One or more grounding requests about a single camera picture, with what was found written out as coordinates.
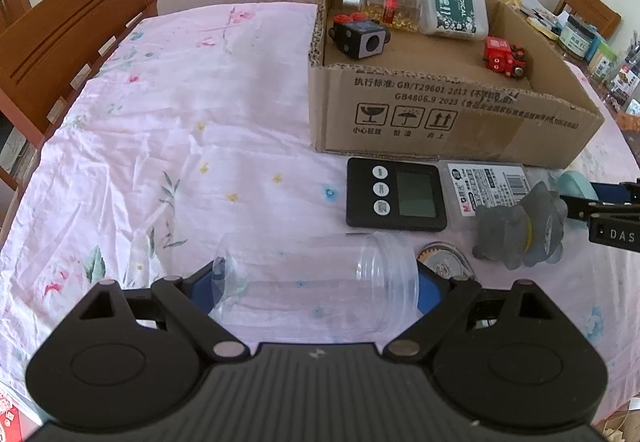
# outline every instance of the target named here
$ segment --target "barcode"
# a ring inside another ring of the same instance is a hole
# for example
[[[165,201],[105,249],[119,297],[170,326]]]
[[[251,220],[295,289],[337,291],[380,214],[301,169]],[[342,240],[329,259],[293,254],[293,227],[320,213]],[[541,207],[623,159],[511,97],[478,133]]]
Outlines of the barcode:
[[[520,200],[524,195],[526,195],[529,192],[527,183],[524,181],[524,179],[521,176],[505,175],[505,177],[507,179],[507,184],[509,184],[509,189],[511,189],[511,193],[513,193],[513,197],[516,200]]]

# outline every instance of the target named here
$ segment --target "green label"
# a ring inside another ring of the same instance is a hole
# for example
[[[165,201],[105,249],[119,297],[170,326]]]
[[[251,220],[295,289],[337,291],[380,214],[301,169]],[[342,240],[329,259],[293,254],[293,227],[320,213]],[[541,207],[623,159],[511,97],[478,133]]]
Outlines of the green label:
[[[436,0],[438,29],[444,31],[476,32],[473,0]]]

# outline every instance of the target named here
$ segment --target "chair backrest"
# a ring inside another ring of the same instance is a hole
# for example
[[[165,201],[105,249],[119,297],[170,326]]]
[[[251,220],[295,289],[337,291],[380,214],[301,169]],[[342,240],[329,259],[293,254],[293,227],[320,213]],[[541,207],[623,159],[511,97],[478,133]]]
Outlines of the chair backrest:
[[[555,14],[560,14],[565,5],[571,7],[571,13],[577,14],[585,22],[595,25],[604,39],[609,39],[622,21],[622,17],[600,0],[560,0]]]
[[[142,18],[157,14],[157,0],[43,0],[0,34],[0,112],[40,148],[51,126],[47,115],[60,98],[77,92],[70,82],[107,55]]]

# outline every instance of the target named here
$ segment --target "black cube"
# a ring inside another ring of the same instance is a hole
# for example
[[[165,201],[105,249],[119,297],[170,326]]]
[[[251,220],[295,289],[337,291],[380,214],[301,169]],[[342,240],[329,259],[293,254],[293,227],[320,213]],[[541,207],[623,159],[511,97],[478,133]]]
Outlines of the black cube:
[[[370,19],[336,23],[329,29],[329,36],[336,46],[352,59],[363,59],[382,54],[389,43],[391,32]]]

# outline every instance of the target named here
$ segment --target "gray toy figure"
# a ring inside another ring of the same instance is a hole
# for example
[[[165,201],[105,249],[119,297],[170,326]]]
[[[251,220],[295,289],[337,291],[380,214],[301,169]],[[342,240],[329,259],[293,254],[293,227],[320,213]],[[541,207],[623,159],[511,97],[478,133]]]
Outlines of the gray toy figure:
[[[562,258],[566,203],[538,182],[516,206],[476,208],[478,241],[473,255],[503,262],[509,270],[523,263],[557,263]]]

